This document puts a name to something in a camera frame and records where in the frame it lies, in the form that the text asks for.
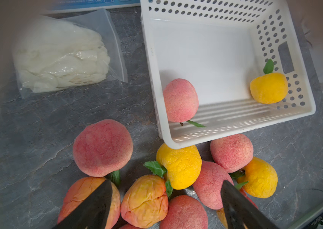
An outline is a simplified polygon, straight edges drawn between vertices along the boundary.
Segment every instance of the orange-yellow peach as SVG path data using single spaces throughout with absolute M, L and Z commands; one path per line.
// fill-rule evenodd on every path
M 165 181 L 156 175 L 138 178 L 124 195 L 121 216 L 129 224 L 148 228 L 165 218 L 168 196 Z
M 168 215 L 160 229 L 207 229 L 208 218 L 200 202 L 190 196 L 177 196 L 169 203 Z
M 245 167 L 253 158 L 253 145 L 246 135 L 237 134 L 212 140 L 211 155 L 228 173 Z
M 79 169 L 92 177 L 103 177 L 124 167 L 133 143 L 121 123 L 105 119 L 87 126 L 73 143 L 73 158 Z
M 203 160 L 200 175 L 193 183 L 193 189 L 203 204 L 217 210 L 223 207 L 221 186 L 224 180 L 234 185 L 232 178 L 223 167 Z
M 193 85 L 184 79 L 175 79 L 163 91 L 167 117 L 170 122 L 190 120 L 199 108 L 199 99 Z
M 106 178 L 84 177 L 75 182 L 64 198 L 64 204 L 58 216 L 57 223 L 63 221 L 77 206 L 79 206 Z M 112 183 L 112 201 L 105 229 L 111 229 L 118 221 L 120 214 L 121 198 L 117 187 Z

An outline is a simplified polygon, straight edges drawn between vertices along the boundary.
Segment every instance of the gray marble countertop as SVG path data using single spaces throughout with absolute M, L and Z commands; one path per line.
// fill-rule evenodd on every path
M 72 143 L 88 125 L 103 119 L 124 124 L 134 141 L 130 162 L 121 169 L 121 196 L 150 172 L 163 143 L 158 136 L 140 22 L 140 7 L 110 10 L 121 40 L 129 84 L 109 81 L 45 96 L 20 98 L 14 74 L 0 96 L 0 228 L 51 228 L 68 188 L 85 177 L 72 158 Z M 280 228 L 323 200 L 323 95 L 300 25 L 298 39 L 313 90 L 314 115 L 244 133 L 254 155 L 278 173 L 275 194 L 252 198 Z M 210 143 L 197 147 L 212 160 Z M 192 189 L 180 191 L 194 195 Z M 223 228 L 206 208 L 209 229 Z M 120 218 L 114 228 L 125 224 Z

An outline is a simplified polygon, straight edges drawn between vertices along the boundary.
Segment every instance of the white plastic basket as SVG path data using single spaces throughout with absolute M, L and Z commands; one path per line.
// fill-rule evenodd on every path
M 141 11 L 159 136 L 169 147 L 183 148 L 315 112 L 286 1 L 141 0 Z M 283 101 L 265 105 L 253 100 L 249 83 L 264 75 L 270 58 L 274 72 L 287 76 L 289 93 Z M 200 106 L 191 120 L 207 128 L 168 122 L 163 89 L 176 78 L 195 87 Z

